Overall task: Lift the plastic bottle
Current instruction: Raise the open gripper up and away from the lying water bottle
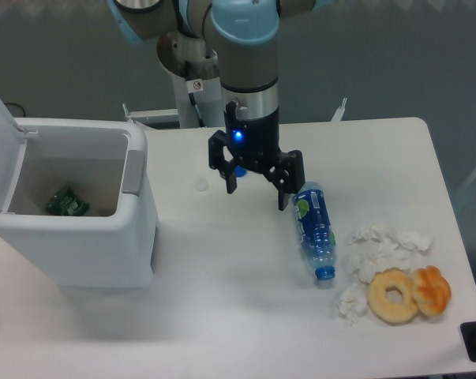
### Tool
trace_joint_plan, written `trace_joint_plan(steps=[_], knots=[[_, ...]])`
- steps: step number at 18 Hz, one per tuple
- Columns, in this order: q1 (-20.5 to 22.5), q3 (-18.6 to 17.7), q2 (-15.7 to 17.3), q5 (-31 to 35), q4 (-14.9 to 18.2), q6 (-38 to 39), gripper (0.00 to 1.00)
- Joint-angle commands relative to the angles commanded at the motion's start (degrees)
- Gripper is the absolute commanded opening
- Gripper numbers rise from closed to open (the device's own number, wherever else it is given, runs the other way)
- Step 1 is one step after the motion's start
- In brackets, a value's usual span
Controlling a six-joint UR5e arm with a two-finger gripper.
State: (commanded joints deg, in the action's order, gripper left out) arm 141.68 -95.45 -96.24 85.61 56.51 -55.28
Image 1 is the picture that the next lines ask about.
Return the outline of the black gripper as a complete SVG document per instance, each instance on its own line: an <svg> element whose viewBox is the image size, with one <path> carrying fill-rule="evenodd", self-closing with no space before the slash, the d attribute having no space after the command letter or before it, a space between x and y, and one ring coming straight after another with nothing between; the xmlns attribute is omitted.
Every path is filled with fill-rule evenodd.
<svg viewBox="0 0 476 379"><path fill-rule="evenodd" d="M282 152L279 148L279 109L263 118L241 120L236 105L226 105L226 133L215 131L208 139L208 165L226 182L227 193L237 189L237 163L225 159L227 147L246 170L262 174L278 191L278 210L283 211L289 196L305 184L303 155L300 150Z"/></svg>

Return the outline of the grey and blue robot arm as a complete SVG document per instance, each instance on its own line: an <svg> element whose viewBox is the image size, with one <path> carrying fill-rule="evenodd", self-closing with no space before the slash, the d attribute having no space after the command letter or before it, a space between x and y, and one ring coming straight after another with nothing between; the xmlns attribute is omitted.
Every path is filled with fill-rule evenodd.
<svg viewBox="0 0 476 379"><path fill-rule="evenodd" d="M263 175L279 209L305 183L302 153L279 147L278 42L283 18L326 1L110 1L122 32L145 41L180 32L202 40L218 59L225 129L208 140L208 164L237 188L236 167Z"/></svg>

